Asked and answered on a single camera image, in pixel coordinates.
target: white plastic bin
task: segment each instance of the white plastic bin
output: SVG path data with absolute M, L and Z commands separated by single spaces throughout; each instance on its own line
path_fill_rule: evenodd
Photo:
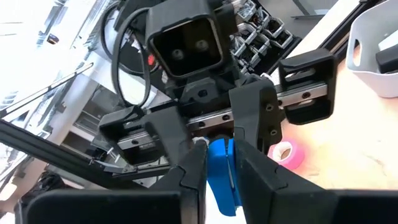
M 379 96 L 398 96 L 398 73 L 380 74 L 376 63 L 378 44 L 398 30 L 398 0 L 383 2 L 358 16 L 349 33 L 346 66 Z M 356 40 L 360 45 L 359 63 L 354 62 Z

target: table surface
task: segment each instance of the table surface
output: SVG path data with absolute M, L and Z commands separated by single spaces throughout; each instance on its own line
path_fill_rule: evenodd
M 398 189 L 398 98 L 380 98 L 341 62 L 335 110 L 326 120 L 296 126 L 284 138 L 306 158 L 294 172 L 326 189 Z

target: pink tape roll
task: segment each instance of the pink tape roll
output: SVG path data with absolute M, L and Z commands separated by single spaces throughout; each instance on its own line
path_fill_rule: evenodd
M 297 169 L 303 162 L 305 154 L 302 147 L 293 139 L 282 139 L 280 143 L 269 148 L 268 157 L 289 170 Z

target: screw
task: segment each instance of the screw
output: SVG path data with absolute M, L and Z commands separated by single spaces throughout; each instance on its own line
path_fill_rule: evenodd
M 267 104 L 267 106 L 266 106 L 266 111 L 268 111 L 268 112 L 270 112 L 270 111 L 272 111 L 274 109 L 274 106 L 272 105 L 272 104 Z
M 224 116 L 223 116 L 223 121 L 227 121 L 227 120 L 229 120 L 229 119 L 230 119 L 229 115 L 224 115 Z
M 209 49 L 209 44 L 205 40 L 199 40 L 195 43 L 195 47 L 199 52 L 204 52 Z
M 276 135 L 277 133 L 278 133 L 278 131 L 275 130 L 275 129 L 272 129 L 272 130 L 269 132 L 269 134 L 270 134 L 271 136 L 274 136 L 274 135 Z
M 180 49 L 175 49 L 172 52 L 172 57 L 174 60 L 182 60 L 184 58 L 184 53 Z
M 203 128 L 204 126 L 206 126 L 206 124 L 203 121 L 200 121 L 198 123 L 198 125 L 199 125 L 199 128 Z
M 307 99 L 308 97 L 310 97 L 311 96 L 311 93 L 309 93 L 309 92 L 305 92 L 305 93 L 303 93 L 303 95 L 301 96 L 303 99 Z

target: black cable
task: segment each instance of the black cable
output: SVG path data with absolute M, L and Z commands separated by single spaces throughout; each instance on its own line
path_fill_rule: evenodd
M 104 13 L 102 14 L 101 18 L 99 19 L 100 24 L 99 24 L 99 40 L 101 42 L 101 46 L 104 49 L 104 52 L 108 58 L 112 59 L 112 53 L 109 51 L 108 46 L 106 45 L 106 39 L 105 39 L 105 27 L 106 27 L 106 22 L 108 21 L 109 15 L 114 12 L 114 10 L 118 7 L 119 2 L 115 2 L 111 4 L 107 9 L 105 9 Z M 144 72 L 138 72 L 131 70 L 127 66 L 123 65 L 120 63 L 119 65 L 120 69 L 127 74 L 130 75 L 135 75 L 135 76 L 141 76 L 144 74 Z M 159 63 L 156 62 L 155 67 L 150 71 L 151 73 L 156 72 L 159 69 Z
M 121 91 L 120 87 L 120 82 L 119 82 L 119 59 L 120 59 L 120 48 L 122 46 L 122 41 L 124 34 L 127 32 L 128 27 L 130 26 L 131 22 L 139 15 L 142 13 L 146 13 L 150 8 L 149 7 L 144 7 L 141 9 L 137 9 L 134 11 L 132 14 L 127 17 L 126 20 L 123 21 L 123 23 L 120 26 L 119 32 L 116 36 L 116 40 L 114 41 L 114 46 L 113 46 L 113 57 L 112 57 L 112 65 L 111 65 L 111 77 L 112 77 L 112 83 L 113 86 L 116 90 L 116 93 L 119 95 L 121 98 L 122 102 L 126 107 L 132 106 L 125 98 L 124 95 Z M 148 100 L 149 93 L 150 93 L 150 72 L 149 72 L 149 66 L 147 64 L 147 53 L 142 44 L 137 40 L 139 44 L 139 48 L 141 51 L 141 62 L 142 62 L 142 71 L 144 73 L 143 77 L 145 80 L 145 93 L 144 93 L 144 98 L 142 101 L 137 105 L 138 107 L 141 107 L 145 104 L 145 102 Z

